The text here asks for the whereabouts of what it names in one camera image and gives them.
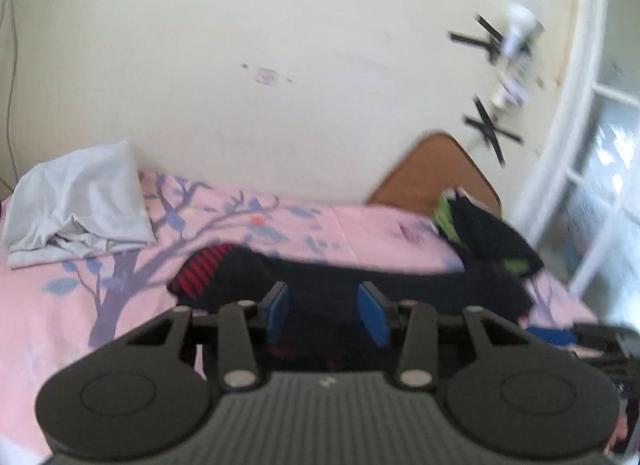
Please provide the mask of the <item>black garment with red stripes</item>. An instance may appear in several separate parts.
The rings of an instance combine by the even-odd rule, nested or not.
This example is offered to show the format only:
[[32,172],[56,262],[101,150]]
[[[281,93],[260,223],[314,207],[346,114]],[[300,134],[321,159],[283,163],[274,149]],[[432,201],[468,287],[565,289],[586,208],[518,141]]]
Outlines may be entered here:
[[525,286],[491,263],[462,271],[412,274],[302,263],[236,244],[210,245],[191,255],[167,289],[180,306],[215,313],[227,303],[262,300],[283,282],[291,309],[277,344],[258,334],[260,367],[282,371],[347,372],[387,367],[392,357],[372,343],[357,312],[358,287],[374,284],[389,300],[420,301],[441,315],[480,306],[516,323],[533,308]]

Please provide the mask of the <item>pile of black green clothes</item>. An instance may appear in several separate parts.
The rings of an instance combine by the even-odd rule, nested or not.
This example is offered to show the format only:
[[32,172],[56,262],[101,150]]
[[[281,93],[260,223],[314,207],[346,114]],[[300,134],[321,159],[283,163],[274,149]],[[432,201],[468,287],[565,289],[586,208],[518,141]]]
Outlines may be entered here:
[[518,231],[463,188],[442,192],[432,222],[464,263],[490,263],[520,279],[533,277],[544,267],[537,251]]

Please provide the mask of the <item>brown wooden headboard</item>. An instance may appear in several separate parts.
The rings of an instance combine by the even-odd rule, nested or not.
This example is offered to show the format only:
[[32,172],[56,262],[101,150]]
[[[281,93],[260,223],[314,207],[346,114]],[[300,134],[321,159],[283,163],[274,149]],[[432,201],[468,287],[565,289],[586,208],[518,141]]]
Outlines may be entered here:
[[424,136],[390,170],[369,197],[368,205],[382,205],[431,216],[440,196],[450,188],[463,188],[500,217],[501,200],[472,157],[448,133]]

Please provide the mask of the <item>pink tree-print bed sheet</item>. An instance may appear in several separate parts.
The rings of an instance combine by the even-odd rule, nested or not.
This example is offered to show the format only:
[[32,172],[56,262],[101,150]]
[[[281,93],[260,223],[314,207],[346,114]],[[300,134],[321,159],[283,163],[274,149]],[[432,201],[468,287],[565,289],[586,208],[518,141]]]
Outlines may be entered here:
[[141,251],[1,271],[1,459],[49,453],[34,414],[42,384],[175,304],[167,283],[194,251],[235,243],[315,265],[445,273],[457,254],[427,217],[388,206],[322,206],[165,173],[140,177],[156,242]]

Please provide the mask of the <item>white crumpled cloth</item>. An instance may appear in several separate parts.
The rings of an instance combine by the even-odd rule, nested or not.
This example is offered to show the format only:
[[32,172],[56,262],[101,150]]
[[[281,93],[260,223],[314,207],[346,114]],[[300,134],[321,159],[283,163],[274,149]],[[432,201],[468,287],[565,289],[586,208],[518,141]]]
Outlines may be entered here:
[[11,196],[1,237],[12,269],[154,243],[134,150],[126,141],[84,148],[29,170]]

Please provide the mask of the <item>white framed frosted window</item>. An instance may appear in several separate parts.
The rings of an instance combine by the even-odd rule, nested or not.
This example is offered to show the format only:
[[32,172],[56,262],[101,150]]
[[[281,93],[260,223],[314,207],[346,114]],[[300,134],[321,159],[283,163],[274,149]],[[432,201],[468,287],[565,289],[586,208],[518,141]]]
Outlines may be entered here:
[[639,0],[576,0],[541,166],[514,222],[561,289],[639,325]]

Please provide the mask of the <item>upper black tape cross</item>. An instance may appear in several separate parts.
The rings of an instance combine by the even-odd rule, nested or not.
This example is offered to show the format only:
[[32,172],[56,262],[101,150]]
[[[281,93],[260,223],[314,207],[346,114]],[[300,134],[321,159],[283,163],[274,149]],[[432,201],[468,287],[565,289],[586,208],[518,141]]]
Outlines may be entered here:
[[448,30],[448,39],[454,43],[484,50],[487,53],[488,63],[495,66],[501,58],[504,35],[486,21],[484,16],[477,13],[474,15],[474,20],[486,32],[485,38],[471,37]]

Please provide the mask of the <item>black tape cross on wall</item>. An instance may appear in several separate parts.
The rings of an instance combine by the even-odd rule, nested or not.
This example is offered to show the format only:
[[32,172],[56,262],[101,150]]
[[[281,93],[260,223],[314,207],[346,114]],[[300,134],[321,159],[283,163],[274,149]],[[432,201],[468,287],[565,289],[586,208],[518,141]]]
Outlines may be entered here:
[[504,158],[502,147],[500,144],[500,136],[503,136],[503,138],[506,138],[518,145],[523,145],[524,139],[519,134],[498,127],[495,121],[487,112],[487,108],[485,107],[483,102],[480,101],[480,98],[477,95],[473,96],[472,101],[474,103],[478,117],[473,118],[468,115],[464,115],[462,118],[463,124],[472,129],[475,129],[480,133],[483,141],[492,148],[492,151],[494,151],[499,165],[501,167],[504,167],[506,165],[506,159]]

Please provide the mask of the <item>white power strip on wall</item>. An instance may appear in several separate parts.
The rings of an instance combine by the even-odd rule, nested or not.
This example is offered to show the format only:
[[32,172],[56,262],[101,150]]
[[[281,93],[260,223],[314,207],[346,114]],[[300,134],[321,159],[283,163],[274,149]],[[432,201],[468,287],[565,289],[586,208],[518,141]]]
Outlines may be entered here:
[[500,70],[497,87],[491,95],[497,113],[526,103],[525,78],[533,57],[533,46],[544,33],[538,15],[528,6],[512,3],[506,12],[506,36],[500,43],[500,56],[506,65]]

